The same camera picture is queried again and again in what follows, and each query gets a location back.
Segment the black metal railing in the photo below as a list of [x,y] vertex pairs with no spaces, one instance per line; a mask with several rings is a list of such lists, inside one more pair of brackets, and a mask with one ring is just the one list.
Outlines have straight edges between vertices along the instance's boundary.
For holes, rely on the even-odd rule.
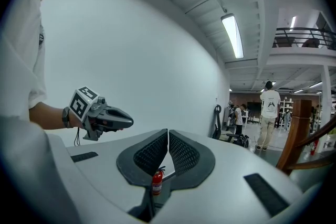
[[336,50],[336,33],[305,27],[277,28],[273,48],[285,47]]

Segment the wooden banister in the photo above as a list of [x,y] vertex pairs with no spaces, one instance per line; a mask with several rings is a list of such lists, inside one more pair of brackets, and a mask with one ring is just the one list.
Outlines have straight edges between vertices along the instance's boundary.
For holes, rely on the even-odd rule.
[[321,138],[325,134],[329,133],[332,129],[336,127],[336,114],[332,119],[325,125],[323,126],[320,130],[316,131],[312,136],[307,137],[300,141],[296,147],[302,147],[309,145],[311,142],[314,142],[315,140]]
[[311,115],[311,100],[295,100],[293,104],[292,122],[285,147],[282,151],[277,168],[289,175],[302,152],[302,147],[296,145],[303,141],[309,132]]
[[296,169],[313,169],[322,166],[326,166],[329,164],[334,163],[336,160],[336,153],[330,154],[327,157],[322,159],[317,159],[316,161],[306,162],[306,163],[296,163],[288,166],[289,170],[296,170]]
[[336,153],[312,162],[296,163],[303,147],[321,138],[336,127],[336,115],[312,136],[308,136],[311,113],[310,100],[297,100],[293,104],[292,124],[277,168],[289,175],[294,169],[312,169],[332,164]]

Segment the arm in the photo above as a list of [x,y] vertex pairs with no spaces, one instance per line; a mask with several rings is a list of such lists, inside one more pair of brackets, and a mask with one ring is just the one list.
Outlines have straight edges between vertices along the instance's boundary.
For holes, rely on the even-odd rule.
[[[62,121],[62,113],[63,109],[53,108],[43,103],[38,103],[29,109],[30,121],[40,125],[44,130],[65,128]],[[69,112],[69,119],[71,127],[83,128],[79,119],[71,111]]]
[[280,105],[278,105],[278,116],[277,116],[277,118],[275,119],[276,121],[278,120],[278,117],[279,117],[279,113],[280,113]]
[[238,112],[237,112],[237,110],[235,110],[235,115],[236,115],[236,122],[235,123],[237,123],[237,121],[238,121]]

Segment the black hair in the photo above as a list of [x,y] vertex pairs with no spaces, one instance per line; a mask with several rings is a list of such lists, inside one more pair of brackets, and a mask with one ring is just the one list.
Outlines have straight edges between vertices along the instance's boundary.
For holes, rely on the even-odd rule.
[[267,81],[266,85],[265,85],[267,90],[270,90],[273,88],[273,83],[271,81]]

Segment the cable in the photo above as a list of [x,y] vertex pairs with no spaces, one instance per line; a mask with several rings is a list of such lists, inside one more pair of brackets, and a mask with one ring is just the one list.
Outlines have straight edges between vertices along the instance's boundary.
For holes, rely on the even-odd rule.
[[80,140],[79,140],[79,128],[77,128],[77,134],[76,134],[76,137],[75,137],[75,140],[74,140],[74,146],[76,146],[77,143],[77,146],[80,146]]

